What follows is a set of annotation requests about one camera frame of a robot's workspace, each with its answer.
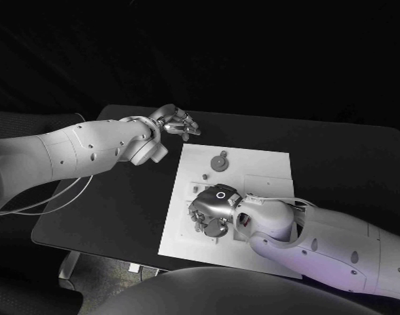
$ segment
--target white cable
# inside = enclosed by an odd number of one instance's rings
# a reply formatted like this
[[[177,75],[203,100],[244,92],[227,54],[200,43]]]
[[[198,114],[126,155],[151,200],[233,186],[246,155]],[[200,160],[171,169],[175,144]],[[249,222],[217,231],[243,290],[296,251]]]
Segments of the white cable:
[[[92,178],[93,178],[93,175],[90,175],[90,178],[89,178],[89,180],[88,180],[86,186],[83,187],[83,189],[82,189],[82,191],[79,192],[79,194],[76,195],[76,197],[75,197],[65,205],[62,205],[62,206],[57,207],[56,209],[53,209],[53,210],[50,210],[50,211],[47,211],[47,212],[43,212],[43,213],[21,213],[21,212],[17,212],[17,213],[13,213],[13,214],[14,214],[14,215],[46,215],[47,213],[52,213],[52,212],[57,211],[57,210],[62,209],[66,205],[69,205],[69,204],[75,201],[75,199],[79,197],[79,195],[83,193],[83,191],[86,190],[86,187],[88,187],[88,185],[89,185],[89,183],[90,183]]]
[[[16,213],[16,212],[20,212],[20,211],[24,211],[47,202],[50,202],[55,198],[57,198],[70,188],[72,186],[79,182],[79,180],[82,179],[78,178],[76,181],[72,183],[72,185],[69,185],[69,187],[66,187],[66,189],[63,189],[63,191],[60,191],[60,193],[57,193],[52,198],[49,198],[47,200],[42,201],[40,203],[36,203],[34,205],[29,205],[27,207],[24,208],[20,208],[20,209],[16,209],[16,210],[11,210],[11,211],[6,211],[6,212],[0,212],[0,215],[8,215],[10,213]]]
[[[247,194],[247,197],[259,199],[259,200],[290,200],[290,201],[298,201],[302,202],[305,205],[311,205],[312,207],[318,207],[313,203],[311,203],[308,200],[300,199],[300,198],[295,198],[295,197],[280,197],[280,198],[265,198],[265,197],[259,197],[254,195]]]

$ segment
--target white paper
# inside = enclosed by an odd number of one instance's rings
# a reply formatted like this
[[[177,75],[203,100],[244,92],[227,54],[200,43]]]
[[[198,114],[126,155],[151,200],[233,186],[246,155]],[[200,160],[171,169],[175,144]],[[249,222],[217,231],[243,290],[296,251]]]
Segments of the white paper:
[[[223,172],[211,169],[211,158],[227,152],[229,168]],[[302,279],[302,275],[282,264],[263,258],[252,250],[249,243],[234,240],[233,225],[221,238],[210,238],[194,230],[188,216],[188,201],[204,185],[226,184],[244,196],[247,190],[266,197],[293,197],[289,154],[240,148],[183,145],[181,161],[175,177],[171,202],[164,225],[158,254],[203,263],[211,263],[246,270],[277,274]]]

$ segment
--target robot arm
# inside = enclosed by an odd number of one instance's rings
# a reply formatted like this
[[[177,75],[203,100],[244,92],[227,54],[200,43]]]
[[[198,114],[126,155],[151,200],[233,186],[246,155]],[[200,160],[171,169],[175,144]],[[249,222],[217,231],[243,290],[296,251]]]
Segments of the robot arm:
[[[149,117],[88,121],[44,135],[0,139],[0,208],[30,187],[102,173],[119,161],[160,162],[167,154],[162,130],[184,140],[188,133],[200,134],[197,123],[172,104]]]
[[[254,196],[242,198],[237,204],[227,202],[236,192],[223,186],[198,194],[191,209],[221,224],[233,223],[262,257],[336,289],[400,299],[400,236],[351,215],[312,205],[298,207]],[[220,193],[226,197],[217,200]],[[303,229],[290,241],[293,222]],[[213,237],[224,235],[217,235],[216,224],[211,228]]]

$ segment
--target black table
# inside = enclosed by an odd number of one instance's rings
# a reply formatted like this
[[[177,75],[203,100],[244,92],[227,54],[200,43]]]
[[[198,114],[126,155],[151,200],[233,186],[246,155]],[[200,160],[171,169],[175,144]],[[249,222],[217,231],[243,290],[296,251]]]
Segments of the black table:
[[[154,110],[111,105],[98,120],[149,116]],[[188,143],[288,152],[296,197],[400,235],[395,129],[206,112],[190,114],[203,134],[191,136]],[[164,133],[161,142],[170,153],[160,163],[118,163],[111,171],[95,175],[78,200],[40,217],[32,234],[36,243],[165,270],[210,266],[157,254],[183,148],[177,135]],[[86,180],[49,203],[46,211],[75,197]],[[72,182],[62,181],[56,192]]]

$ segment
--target floor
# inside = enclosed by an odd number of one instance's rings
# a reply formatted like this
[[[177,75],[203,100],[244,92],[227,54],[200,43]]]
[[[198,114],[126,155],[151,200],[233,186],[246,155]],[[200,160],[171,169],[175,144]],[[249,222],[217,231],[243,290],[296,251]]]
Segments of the floor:
[[[145,281],[157,274],[157,269],[141,267],[139,273],[128,271],[128,262],[116,261],[99,256],[82,254],[70,283],[60,280],[60,286],[82,292],[83,306],[79,315],[88,315],[116,294],[128,287]]]

